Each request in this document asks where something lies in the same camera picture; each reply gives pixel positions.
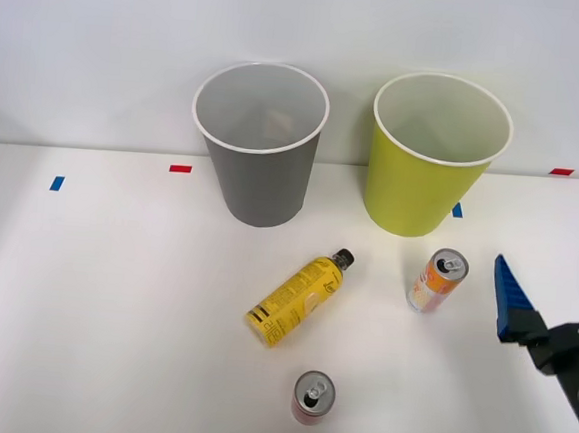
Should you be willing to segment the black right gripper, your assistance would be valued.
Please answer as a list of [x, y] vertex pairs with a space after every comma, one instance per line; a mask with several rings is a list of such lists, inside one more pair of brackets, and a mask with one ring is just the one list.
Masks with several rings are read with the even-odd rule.
[[497, 336], [528, 348], [534, 366], [557, 378], [579, 422], [579, 323], [548, 328], [499, 254], [494, 263]]

